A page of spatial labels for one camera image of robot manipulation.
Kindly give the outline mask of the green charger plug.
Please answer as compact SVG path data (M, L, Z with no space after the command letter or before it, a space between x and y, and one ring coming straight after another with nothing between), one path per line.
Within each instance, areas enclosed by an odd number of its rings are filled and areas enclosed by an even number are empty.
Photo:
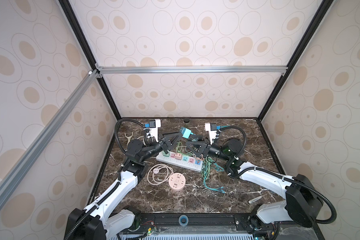
M163 152L163 156L164 156L164 157L170 157L170 155L171 155L171 152L170 152L170 151L168 151L168 152Z

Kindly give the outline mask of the teal charger plug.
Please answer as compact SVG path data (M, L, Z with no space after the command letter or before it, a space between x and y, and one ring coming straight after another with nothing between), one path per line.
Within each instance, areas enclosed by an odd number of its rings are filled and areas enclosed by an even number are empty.
M185 138L185 139L188 139L191 135L193 135L192 131L185 127L181 128L181 134L182 134L183 138Z

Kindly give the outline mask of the pink charger plug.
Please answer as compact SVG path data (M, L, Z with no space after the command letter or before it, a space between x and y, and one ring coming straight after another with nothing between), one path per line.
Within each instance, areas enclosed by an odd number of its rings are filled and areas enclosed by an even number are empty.
M183 155L181 153L175 153L174 158L176 160L181 160L183 158Z

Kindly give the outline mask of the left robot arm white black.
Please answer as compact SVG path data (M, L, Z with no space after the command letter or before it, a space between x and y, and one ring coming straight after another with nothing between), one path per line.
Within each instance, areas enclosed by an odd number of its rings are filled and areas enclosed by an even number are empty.
M119 129L123 122L131 122L142 127L145 137L150 139L151 143L134 139L123 148L119 138ZM160 127L159 119L147 124L126 118L117 121L114 136L126 157L125 161L117 172L116 180L100 197L82 210L74 209L70 213L64 236L66 240L109 240L125 229L138 226L140 211L126 208L116 215L112 213L123 198L145 177L145 160L157 156L160 152L169 153L183 136L182 132L161 135Z

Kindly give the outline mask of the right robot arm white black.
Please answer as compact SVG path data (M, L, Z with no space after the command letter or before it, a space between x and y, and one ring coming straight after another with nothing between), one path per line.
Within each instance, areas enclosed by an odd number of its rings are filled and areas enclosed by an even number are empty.
M257 184L283 198L280 202L254 208L250 217L253 229L259 229L261 224L288 221L310 228L315 223L329 225L337 219L335 206L306 176L281 175L241 159L247 145L246 132L242 128L210 123L206 123L205 128L206 138L187 128L181 129L183 138L187 139L187 148L196 157L224 160L224 171L229 178Z

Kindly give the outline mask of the white colourful power strip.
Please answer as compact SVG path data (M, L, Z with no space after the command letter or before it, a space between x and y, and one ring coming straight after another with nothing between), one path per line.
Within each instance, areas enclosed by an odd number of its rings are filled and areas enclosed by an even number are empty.
M202 166L203 166L203 161L201 159L186 156L186 155L182 154L183 158L181 160L176 160L174 158L174 155L175 155L175 152L171 152L170 157L164 157L163 152L160 152L156 156L156 159L157 159L157 161L162 162L162 163L174 165L177 167L181 167L181 168L196 171L196 172L201 172Z

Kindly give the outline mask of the cream vegetable peeler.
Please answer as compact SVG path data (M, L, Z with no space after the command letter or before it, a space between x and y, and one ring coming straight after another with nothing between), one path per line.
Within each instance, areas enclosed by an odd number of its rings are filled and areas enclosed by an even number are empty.
M129 135L127 133L124 133L124 136L127 139L127 145L131 142L131 139L133 138L133 135L134 135L134 133L131 133Z

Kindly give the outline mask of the pink round socket hub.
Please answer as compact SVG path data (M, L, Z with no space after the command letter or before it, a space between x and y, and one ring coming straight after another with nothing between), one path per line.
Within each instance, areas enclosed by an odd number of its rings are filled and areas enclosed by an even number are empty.
M168 179L168 183L170 188L173 191L181 191L185 185L186 185L186 178L183 174L181 173L173 173L169 179Z

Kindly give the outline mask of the small white clip tool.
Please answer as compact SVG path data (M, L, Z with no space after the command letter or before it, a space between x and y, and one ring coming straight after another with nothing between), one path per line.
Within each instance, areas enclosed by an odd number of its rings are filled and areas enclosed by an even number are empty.
M263 204L267 201L267 199L264 196L258 196L248 201L250 205L252 204Z

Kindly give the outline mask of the silver aluminium bar back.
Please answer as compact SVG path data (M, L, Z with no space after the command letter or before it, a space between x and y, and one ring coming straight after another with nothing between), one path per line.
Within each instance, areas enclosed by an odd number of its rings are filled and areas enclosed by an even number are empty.
M99 67L100 74L285 73L287 66Z

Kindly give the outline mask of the silver aluminium bar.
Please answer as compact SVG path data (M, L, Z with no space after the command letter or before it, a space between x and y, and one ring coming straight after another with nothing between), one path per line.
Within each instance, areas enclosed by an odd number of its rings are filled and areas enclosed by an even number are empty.
M43 150L49 144L57 130L64 123L73 108L77 105L85 91L92 82L99 76L99 70L92 70L78 85L75 91L64 102L62 107L56 112L47 126L40 132L38 137L24 152L19 161L12 167L6 177L0 183L0 210L8 201L9 197L16 190L20 182L24 179L30 168L39 158Z
M287 66L99 67L100 74L285 73Z

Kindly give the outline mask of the silver aluminium bar left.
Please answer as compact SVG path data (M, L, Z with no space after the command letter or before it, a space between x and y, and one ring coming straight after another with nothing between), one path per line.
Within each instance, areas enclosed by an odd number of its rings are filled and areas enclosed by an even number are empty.
M0 210L8 201L9 197L16 190L20 182L24 179L30 168L39 158L43 150L49 144L57 130L64 123L73 108L77 105L85 91L92 82L99 76L99 70L92 70L78 85L75 91L64 102L62 107L56 112L47 126L40 132L38 137L24 152L19 161L12 167L6 177L0 183Z

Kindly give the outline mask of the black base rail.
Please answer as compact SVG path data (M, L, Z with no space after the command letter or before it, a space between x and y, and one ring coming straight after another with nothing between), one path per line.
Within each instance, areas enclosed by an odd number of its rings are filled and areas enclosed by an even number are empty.
M143 214L122 210L108 220L75 210L70 214L66 240L322 240L317 225L293 222L250 223L249 214Z

